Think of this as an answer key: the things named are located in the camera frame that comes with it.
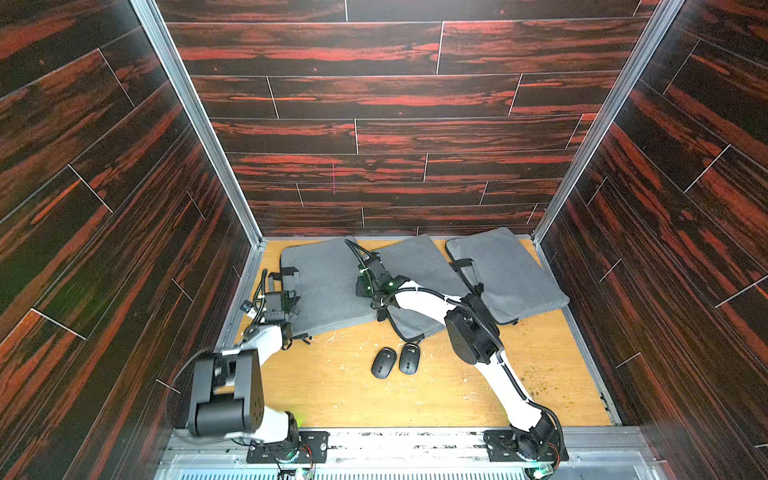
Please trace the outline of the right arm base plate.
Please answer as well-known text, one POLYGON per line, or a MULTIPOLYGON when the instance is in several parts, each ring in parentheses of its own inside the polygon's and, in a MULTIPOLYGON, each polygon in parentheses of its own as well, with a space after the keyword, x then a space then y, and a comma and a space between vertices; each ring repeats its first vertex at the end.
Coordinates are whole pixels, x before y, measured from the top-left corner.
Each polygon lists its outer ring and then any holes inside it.
POLYGON ((534 458, 525 453, 518 437, 511 429, 490 429, 482 433, 482 440, 491 462, 558 463, 570 459, 565 446, 561 445, 558 431, 543 446, 543 452, 534 458))

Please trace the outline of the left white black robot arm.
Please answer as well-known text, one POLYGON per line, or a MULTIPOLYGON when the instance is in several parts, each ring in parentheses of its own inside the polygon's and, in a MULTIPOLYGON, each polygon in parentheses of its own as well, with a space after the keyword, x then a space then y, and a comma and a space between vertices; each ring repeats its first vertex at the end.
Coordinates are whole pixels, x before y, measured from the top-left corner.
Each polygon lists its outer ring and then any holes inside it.
POLYGON ((244 302, 252 323, 241 343, 220 352, 202 350, 186 362, 193 367, 186 430, 195 442, 229 439, 282 461, 298 455, 295 416, 265 405, 261 375, 266 360, 292 345, 294 303, 285 292, 244 302))

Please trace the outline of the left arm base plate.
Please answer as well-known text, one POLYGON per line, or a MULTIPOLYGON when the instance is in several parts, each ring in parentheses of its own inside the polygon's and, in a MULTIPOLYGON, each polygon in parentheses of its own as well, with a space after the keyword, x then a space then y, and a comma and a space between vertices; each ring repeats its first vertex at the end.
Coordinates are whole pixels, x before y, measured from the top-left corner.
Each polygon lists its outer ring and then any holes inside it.
POLYGON ((246 463, 324 464, 329 437, 328 431, 299 430, 279 442, 253 443, 248 447, 246 463))

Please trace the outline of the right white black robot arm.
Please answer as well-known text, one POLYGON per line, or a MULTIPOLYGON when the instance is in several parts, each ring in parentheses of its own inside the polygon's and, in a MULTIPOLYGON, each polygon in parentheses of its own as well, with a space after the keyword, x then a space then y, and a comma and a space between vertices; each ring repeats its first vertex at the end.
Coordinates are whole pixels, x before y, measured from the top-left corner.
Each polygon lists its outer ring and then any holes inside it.
POLYGON ((502 404, 515 452, 528 461, 546 461, 551 451, 565 457, 559 419, 525 390, 509 363, 496 322, 478 295, 447 295, 408 277, 394 277, 374 257, 359 262, 356 295, 369 298, 378 312, 397 307, 444 325, 455 354, 480 372, 502 404))

